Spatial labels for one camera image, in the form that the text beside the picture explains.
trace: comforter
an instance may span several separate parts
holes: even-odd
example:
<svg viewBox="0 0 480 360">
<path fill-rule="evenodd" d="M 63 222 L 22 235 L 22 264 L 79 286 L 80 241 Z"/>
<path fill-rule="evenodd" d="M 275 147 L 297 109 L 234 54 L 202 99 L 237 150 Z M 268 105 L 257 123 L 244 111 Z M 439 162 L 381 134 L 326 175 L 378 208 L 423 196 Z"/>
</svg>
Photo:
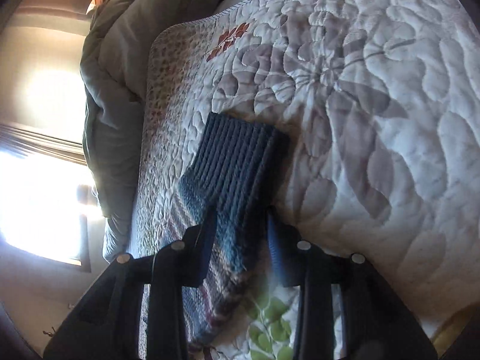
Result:
<svg viewBox="0 0 480 360">
<path fill-rule="evenodd" d="M 107 0 L 92 18 L 83 44 L 80 72 L 85 84 L 86 117 L 83 151 L 92 171 L 97 197 L 107 218 L 103 257 L 111 262 L 124 253 L 138 183 L 143 104 L 125 83 L 100 66 L 104 38 L 134 0 Z"/>
<path fill-rule="evenodd" d="M 367 256 L 427 334 L 479 300 L 480 35 L 458 0 L 246 0 L 160 34 L 137 256 L 158 249 L 211 111 L 290 135 L 283 218 L 329 252 Z M 298 291 L 267 287 L 207 356 L 291 358 Z"/>
</svg>

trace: gray blanket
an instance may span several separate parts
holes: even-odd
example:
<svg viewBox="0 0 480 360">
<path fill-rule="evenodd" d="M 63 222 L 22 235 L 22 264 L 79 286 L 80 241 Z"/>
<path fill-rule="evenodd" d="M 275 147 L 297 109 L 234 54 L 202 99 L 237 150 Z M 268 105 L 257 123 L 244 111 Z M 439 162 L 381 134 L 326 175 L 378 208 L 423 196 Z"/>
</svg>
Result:
<svg viewBox="0 0 480 360">
<path fill-rule="evenodd" d="M 107 218 L 103 255 L 111 261 L 129 240 L 142 146 L 141 99 L 99 66 L 106 33 L 134 0 L 108 0 L 95 13 L 80 72 L 87 95 L 83 149 Z"/>
</svg>

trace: knit sock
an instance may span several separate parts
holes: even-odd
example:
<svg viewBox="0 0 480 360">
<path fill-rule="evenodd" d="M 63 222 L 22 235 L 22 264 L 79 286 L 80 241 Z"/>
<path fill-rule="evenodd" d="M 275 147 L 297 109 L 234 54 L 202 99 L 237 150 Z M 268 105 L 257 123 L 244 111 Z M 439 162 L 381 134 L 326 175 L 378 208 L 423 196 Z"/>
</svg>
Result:
<svg viewBox="0 0 480 360">
<path fill-rule="evenodd" d="M 193 164 L 180 178 L 162 233 L 162 246 L 217 209 L 217 233 L 207 277 L 183 288 L 190 350 L 210 344 L 242 299 L 265 238 L 265 208 L 275 169 L 289 138 L 275 127 L 210 113 Z"/>
</svg>

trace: wall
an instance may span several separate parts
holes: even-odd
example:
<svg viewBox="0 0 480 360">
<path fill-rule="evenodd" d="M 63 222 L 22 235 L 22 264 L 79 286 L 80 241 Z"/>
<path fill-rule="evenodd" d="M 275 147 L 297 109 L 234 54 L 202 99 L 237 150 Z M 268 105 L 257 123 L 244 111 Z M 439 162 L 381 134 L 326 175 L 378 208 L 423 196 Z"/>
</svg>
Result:
<svg viewBox="0 0 480 360">
<path fill-rule="evenodd" d="M 88 246 L 92 273 L 64 268 L 56 262 L 0 246 L 0 299 L 25 340 L 42 353 L 49 337 L 93 281 L 107 267 L 102 257 L 105 220 L 89 221 Z"/>
<path fill-rule="evenodd" d="M 0 34 L 0 121 L 82 141 L 85 88 L 80 76 L 84 36 L 8 26 Z"/>
<path fill-rule="evenodd" d="M 17 283 L 27 291 L 64 303 L 75 303 L 106 268 L 102 257 L 105 220 L 88 222 L 88 246 L 92 273 L 76 271 L 55 261 L 0 246 L 0 279 Z"/>
<path fill-rule="evenodd" d="M 32 294 L 15 283 L 2 282 L 0 299 L 15 328 L 40 355 L 50 340 L 43 331 L 57 329 L 70 311 L 68 303 Z"/>
</svg>

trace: sunlight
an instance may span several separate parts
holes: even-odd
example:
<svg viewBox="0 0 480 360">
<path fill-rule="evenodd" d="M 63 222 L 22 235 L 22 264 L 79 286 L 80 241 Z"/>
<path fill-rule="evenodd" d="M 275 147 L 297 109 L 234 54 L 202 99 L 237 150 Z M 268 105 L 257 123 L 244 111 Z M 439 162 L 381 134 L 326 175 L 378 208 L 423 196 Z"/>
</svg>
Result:
<svg viewBox="0 0 480 360">
<path fill-rule="evenodd" d="M 79 185 L 93 185 L 86 166 L 39 154 L 17 158 L 0 152 L 0 230 L 5 240 L 54 260 L 77 257 L 79 215 L 86 209 L 77 201 Z"/>
<path fill-rule="evenodd" d="M 78 210 L 81 214 L 87 216 L 88 219 L 97 220 L 97 219 L 102 219 L 103 218 L 102 210 L 98 206 L 92 206 L 92 205 L 86 205 L 86 204 L 78 203 Z"/>
<path fill-rule="evenodd" d="M 18 107 L 31 119 L 29 125 L 49 135 L 81 142 L 85 121 L 85 85 L 80 74 L 41 69 L 28 76 Z"/>
</svg>

